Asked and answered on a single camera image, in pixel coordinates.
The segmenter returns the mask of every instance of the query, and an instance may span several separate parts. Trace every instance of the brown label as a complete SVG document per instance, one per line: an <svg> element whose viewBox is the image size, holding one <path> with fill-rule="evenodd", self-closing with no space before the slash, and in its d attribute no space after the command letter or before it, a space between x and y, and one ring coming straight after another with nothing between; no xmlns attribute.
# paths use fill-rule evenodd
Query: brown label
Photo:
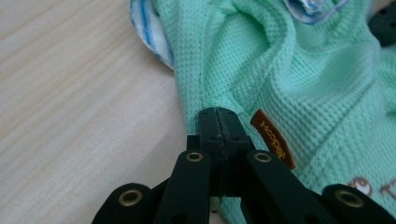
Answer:
<svg viewBox="0 0 396 224"><path fill-rule="evenodd" d="M251 118L250 124L259 131L270 151L275 153L279 159L289 167L289 169L292 170L296 167L294 158L291 155L285 138L261 109L254 114L253 118Z"/></svg>

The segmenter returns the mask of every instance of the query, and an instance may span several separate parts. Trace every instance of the light wood surface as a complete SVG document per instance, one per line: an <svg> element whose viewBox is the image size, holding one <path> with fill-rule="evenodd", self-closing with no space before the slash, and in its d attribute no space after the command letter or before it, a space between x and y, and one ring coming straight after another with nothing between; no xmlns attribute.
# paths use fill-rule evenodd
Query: light wood surface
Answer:
<svg viewBox="0 0 396 224"><path fill-rule="evenodd" d="M91 223L171 174L183 120L126 0L0 1L0 223Z"/></svg>

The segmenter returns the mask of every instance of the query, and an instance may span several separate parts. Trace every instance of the green cloth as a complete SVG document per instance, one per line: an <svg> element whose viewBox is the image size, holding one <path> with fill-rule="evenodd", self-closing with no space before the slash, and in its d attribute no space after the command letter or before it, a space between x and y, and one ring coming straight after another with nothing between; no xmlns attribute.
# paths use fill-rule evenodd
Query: green cloth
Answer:
<svg viewBox="0 0 396 224"><path fill-rule="evenodd" d="M396 216L396 48L381 49L371 35L370 1L351 0L315 26L294 20L282 0L153 2L175 55L188 134L200 110L222 106L267 149L249 125L262 108L305 186L321 193L363 177ZM244 222L238 200L221 208L230 223Z"/></svg>

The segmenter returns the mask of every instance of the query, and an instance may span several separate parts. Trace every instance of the screw hole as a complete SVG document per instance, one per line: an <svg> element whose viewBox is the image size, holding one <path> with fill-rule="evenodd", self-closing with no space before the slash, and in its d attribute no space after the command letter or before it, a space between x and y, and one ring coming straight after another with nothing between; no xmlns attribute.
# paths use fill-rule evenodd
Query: screw hole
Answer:
<svg viewBox="0 0 396 224"><path fill-rule="evenodd" d="M119 197L119 203L122 206L129 207L135 205L142 200L143 194L140 190L129 189L125 190Z"/></svg>
<svg viewBox="0 0 396 224"><path fill-rule="evenodd" d="M337 190L335 192L335 197L338 201L348 205L349 207L360 208L364 205L363 200L359 196L344 189Z"/></svg>
<svg viewBox="0 0 396 224"><path fill-rule="evenodd" d="M313 215L305 215L304 221L307 224L319 224L320 220Z"/></svg>
<svg viewBox="0 0 396 224"><path fill-rule="evenodd" d="M271 156L263 152L256 153L256 155L254 155L254 159L261 162L269 162L272 160Z"/></svg>
<svg viewBox="0 0 396 224"><path fill-rule="evenodd" d="M204 156L201 153L198 152L192 152L187 154L186 159L188 161L201 161L204 158Z"/></svg>
<svg viewBox="0 0 396 224"><path fill-rule="evenodd" d="M184 213L177 213L172 216L172 223L183 224L187 222L187 216Z"/></svg>

